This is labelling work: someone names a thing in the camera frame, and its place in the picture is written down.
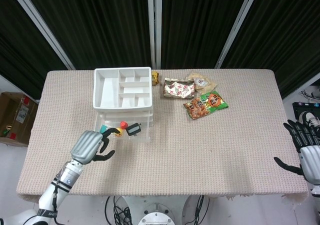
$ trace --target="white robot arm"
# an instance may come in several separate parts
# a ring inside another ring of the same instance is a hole
[[[300,167],[287,165],[278,157],[274,157],[274,160],[281,168],[304,176],[305,180],[313,185],[311,195],[320,214],[320,145],[317,135],[313,128],[298,121],[288,120],[288,123],[283,125],[292,136],[300,159]]]
[[[58,207],[81,175],[84,165],[91,161],[106,161],[114,155],[115,150],[107,155],[97,155],[102,142],[99,152],[103,153],[107,148],[111,133],[120,132],[116,128],[109,128],[104,133],[85,131],[71,150],[72,160],[63,166],[39,199],[39,210],[28,210],[12,217],[0,218],[0,225],[49,225],[52,219],[59,225],[56,220]]]

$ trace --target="green snack bag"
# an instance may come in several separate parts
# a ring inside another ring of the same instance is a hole
[[[186,108],[190,118],[198,119],[217,110],[225,109],[228,104],[220,97],[219,93],[211,91],[183,104],[183,106]]]

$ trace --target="snack bag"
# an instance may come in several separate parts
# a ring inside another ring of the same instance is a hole
[[[192,99],[195,97],[195,81],[179,80],[166,77],[163,84],[163,96],[176,99]]]
[[[220,97],[219,93],[211,91],[183,104],[183,106],[190,118],[198,119],[217,110],[227,108],[228,104]]]
[[[186,79],[194,79],[195,90],[200,93],[200,95],[211,92],[217,86],[214,81],[196,72],[190,73]]]

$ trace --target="robot finger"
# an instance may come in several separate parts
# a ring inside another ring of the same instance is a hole
[[[100,151],[99,151],[99,153],[101,153],[101,154],[106,150],[106,148],[107,148],[110,140],[109,140],[109,138],[104,137],[104,138],[102,139],[102,141],[103,141],[103,145],[102,145],[102,147],[101,147],[101,149],[100,149]]]
[[[276,156],[273,159],[275,160],[276,164],[278,164],[284,170],[287,170],[289,172],[292,172],[292,173],[295,173],[298,175],[304,175],[304,172],[302,171],[302,169],[300,167],[290,166],[288,164],[285,164],[283,161],[281,161],[280,158],[278,158]]]
[[[314,138],[311,136],[308,127],[305,124],[301,124],[298,121],[296,122],[296,124],[302,129],[302,131],[308,141],[308,146],[316,145],[316,142],[314,141]]]
[[[105,131],[104,133],[102,133],[102,135],[103,135],[104,137],[109,137],[110,134],[113,134],[113,133],[119,134],[120,131],[119,131],[118,129],[114,128],[114,127],[111,127],[111,128],[109,128],[107,131]]]
[[[310,131],[310,134],[314,140],[314,144],[315,145],[319,145],[319,140],[318,140],[318,137],[317,137],[317,134],[316,134],[316,131],[312,128],[312,127],[308,127],[309,131]]]
[[[292,120],[288,120],[288,123],[293,127],[293,129],[295,129],[297,131],[297,133],[302,141],[302,147],[308,146],[309,145],[308,140],[304,134],[304,131],[301,129],[301,127]]]
[[[92,161],[106,161],[108,159],[110,159],[114,154],[115,154],[115,150],[112,150],[111,152],[109,152],[107,155],[102,156],[102,155],[95,155],[92,159]]]
[[[289,131],[289,133],[290,133],[290,135],[292,137],[293,144],[294,144],[294,146],[296,148],[296,151],[298,153],[300,153],[300,149],[303,147],[303,142],[300,139],[300,137],[298,135],[298,132],[292,126],[290,126],[287,123],[284,123],[283,126]]]

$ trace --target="red cap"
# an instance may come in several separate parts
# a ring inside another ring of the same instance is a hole
[[[125,121],[120,122],[120,128],[126,129],[127,127],[128,127],[128,123],[126,123]]]

